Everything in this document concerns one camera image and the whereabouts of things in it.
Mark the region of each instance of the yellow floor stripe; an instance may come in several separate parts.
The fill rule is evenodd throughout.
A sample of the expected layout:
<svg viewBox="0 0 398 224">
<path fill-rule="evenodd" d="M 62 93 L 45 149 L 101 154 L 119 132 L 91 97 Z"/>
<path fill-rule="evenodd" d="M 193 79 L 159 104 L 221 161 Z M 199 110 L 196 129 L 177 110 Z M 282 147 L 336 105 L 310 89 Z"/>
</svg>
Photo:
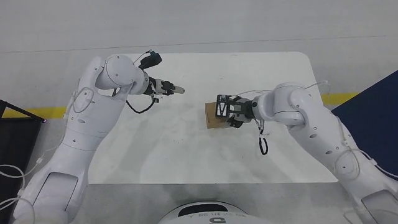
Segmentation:
<svg viewBox="0 0 398 224">
<path fill-rule="evenodd" d="M 341 105 L 354 96 L 358 95 L 358 93 L 331 93 L 329 95 L 323 94 L 322 101 L 325 105 Z"/>
<path fill-rule="evenodd" d="M 67 109 L 66 106 L 58 106 L 58 107 L 48 107 L 48 108 L 28 108 L 25 109 L 28 112 L 36 114 L 44 119 L 60 119 L 63 117 L 65 110 Z M 2 115 L 3 118 L 20 118 L 26 117 L 22 113 L 18 113 L 11 109 L 6 109 L 4 114 Z"/>
<path fill-rule="evenodd" d="M 344 102 L 348 101 L 352 97 L 356 96 L 358 93 L 331 93 L 330 95 L 322 95 L 322 101 L 325 105 L 340 105 Z M 44 119 L 60 119 L 63 117 L 63 114 L 66 110 L 66 106 L 57 106 L 57 107 L 46 107 L 46 108 L 28 108 L 25 109 L 37 116 L 40 116 Z M 3 116 L 3 118 L 20 118 L 25 117 L 22 113 L 18 113 L 14 110 L 7 109 Z"/>
</svg>

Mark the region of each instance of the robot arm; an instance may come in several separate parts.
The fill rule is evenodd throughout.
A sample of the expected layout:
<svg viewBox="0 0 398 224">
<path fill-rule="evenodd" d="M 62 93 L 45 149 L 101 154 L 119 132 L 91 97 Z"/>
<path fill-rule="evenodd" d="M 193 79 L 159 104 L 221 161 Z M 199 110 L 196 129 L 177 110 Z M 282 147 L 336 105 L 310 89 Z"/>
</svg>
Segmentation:
<svg viewBox="0 0 398 224">
<path fill-rule="evenodd" d="M 238 101 L 243 102 L 239 107 L 242 114 L 237 117 L 235 113 L 234 119 L 247 122 L 255 118 L 286 125 L 301 147 L 340 181 L 364 223 L 398 223 L 398 183 L 364 156 L 345 125 L 304 86 L 283 83 L 251 101 Z"/>
<path fill-rule="evenodd" d="M 156 58 L 161 61 L 159 54 L 153 52 L 151 55 L 158 56 Z M 73 221 L 85 195 L 88 168 L 94 153 L 118 121 L 128 95 L 146 92 L 155 97 L 184 93 L 183 88 L 159 79 L 152 79 L 156 83 L 153 85 L 149 78 L 143 68 L 136 67 L 125 55 L 112 55 L 107 59 L 95 57 L 90 62 L 67 107 L 62 143 L 19 194 L 34 206 L 36 223 Z M 99 91 L 116 88 L 119 91 L 114 96 Z M 16 223 L 32 218 L 27 203 L 18 202 L 14 217 Z"/>
</svg>

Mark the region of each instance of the small brown box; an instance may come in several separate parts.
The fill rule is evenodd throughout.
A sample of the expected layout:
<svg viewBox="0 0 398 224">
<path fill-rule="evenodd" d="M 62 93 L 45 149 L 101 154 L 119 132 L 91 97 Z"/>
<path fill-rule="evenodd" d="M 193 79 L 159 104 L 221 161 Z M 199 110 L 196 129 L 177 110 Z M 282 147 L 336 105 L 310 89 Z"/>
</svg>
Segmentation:
<svg viewBox="0 0 398 224">
<path fill-rule="evenodd" d="M 225 128 L 227 125 L 227 118 L 216 118 L 216 103 L 206 103 L 205 104 L 206 111 L 206 124 L 207 129 L 212 128 Z"/>
</svg>

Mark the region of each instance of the gray floor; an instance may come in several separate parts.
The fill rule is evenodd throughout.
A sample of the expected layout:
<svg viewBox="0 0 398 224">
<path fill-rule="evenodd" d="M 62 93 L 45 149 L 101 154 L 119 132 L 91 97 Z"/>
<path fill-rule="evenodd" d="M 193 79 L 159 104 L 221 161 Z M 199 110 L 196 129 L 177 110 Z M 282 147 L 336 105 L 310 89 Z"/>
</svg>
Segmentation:
<svg viewBox="0 0 398 224">
<path fill-rule="evenodd" d="M 149 48 L 299 51 L 332 92 L 358 92 L 398 68 L 397 14 L 397 0 L 0 0 L 0 98 L 65 106 L 93 56 Z M 61 129 L 44 125 L 34 160 Z"/>
</svg>

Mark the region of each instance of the white table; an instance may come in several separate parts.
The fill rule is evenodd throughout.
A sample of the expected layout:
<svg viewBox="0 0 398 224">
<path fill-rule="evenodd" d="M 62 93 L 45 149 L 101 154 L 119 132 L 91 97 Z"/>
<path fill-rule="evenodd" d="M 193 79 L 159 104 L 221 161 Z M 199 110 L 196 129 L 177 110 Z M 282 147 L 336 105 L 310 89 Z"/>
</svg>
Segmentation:
<svg viewBox="0 0 398 224">
<path fill-rule="evenodd" d="M 137 54 L 128 54 L 135 60 Z M 207 129 L 205 103 L 218 94 L 271 90 L 282 82 L 315 83 L 309 59 L 298 52 L 161 54 L 147 70 L 185 88 L 165 96 L 150 111 L 128 106 L 99 146 L 89 171 L 91 184 L 204 184 L 335 182 L 286 127 L 267 123 L 269 153 L 262 156 L 254 123 L 239 129 Z M 316 86 L 308 89 L 321 101 Z M 130 96 L 135 109 L 148 96 Z"/>
</svg>

